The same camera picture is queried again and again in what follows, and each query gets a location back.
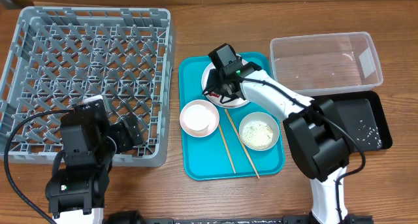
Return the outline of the pink bowl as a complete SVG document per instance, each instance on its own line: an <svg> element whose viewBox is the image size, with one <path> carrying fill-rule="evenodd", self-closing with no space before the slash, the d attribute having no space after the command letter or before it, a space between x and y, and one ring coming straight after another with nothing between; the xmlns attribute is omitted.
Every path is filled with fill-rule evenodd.
<svg viewBox="0 0 418 224"><path fill-rule="evenodd" d="M180 112L181 128L190 136L206 137L219 125L219 112L214 104L206 100L187 103Z"/></svg>

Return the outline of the grey bowl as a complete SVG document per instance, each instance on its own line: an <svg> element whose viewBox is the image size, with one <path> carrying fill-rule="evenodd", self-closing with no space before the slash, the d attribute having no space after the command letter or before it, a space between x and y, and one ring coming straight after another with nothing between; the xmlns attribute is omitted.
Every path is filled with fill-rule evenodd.
<svg viewBox="0 0 418 224"><path fill-rule="evenodd" d="M267 151L275 146L280 138L279 125L271 115L253 112L240 122L239 137L247 148Z"/></svg>

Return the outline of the white paper cup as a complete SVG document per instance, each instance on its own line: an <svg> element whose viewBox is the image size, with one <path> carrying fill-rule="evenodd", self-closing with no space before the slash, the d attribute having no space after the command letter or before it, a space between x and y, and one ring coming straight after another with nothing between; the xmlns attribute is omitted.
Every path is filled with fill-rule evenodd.
<svg viewBox="0 0 418 224"><path fill-rule="evenodd" d="M194 104L185 111L185 124L194 131L202 131L209 125L208 109L200 104Z"/></svg>

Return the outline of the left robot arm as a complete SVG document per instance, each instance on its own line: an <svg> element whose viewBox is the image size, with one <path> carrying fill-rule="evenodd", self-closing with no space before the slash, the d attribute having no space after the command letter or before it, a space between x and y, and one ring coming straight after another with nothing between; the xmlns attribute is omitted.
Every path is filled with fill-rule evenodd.
<svg viewBox="0 0 418 224"><path fill-rule="evenodd" d="M48 211L56 223L102 223L113 157L144 143L138 118L129 114L111 124L97 99L63 115L59 131L63 148L45 189Z"/></svg>

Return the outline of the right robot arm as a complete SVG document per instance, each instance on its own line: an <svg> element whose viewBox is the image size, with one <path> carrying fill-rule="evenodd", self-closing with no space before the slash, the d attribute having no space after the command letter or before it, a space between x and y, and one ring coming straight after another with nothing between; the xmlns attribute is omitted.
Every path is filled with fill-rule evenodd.
<svg viewBox="0 0 418 224"><path fill-rule="evenodd" d="M258 104L283 123L293 161L310 179L317 223L347 223L344 178L360 172L365 164L349 171L349 156L359 149L335 104L295 93L272 79L254 62L230 64L210 70L203 95L220 95L222 103L237 98Z"/></svg>

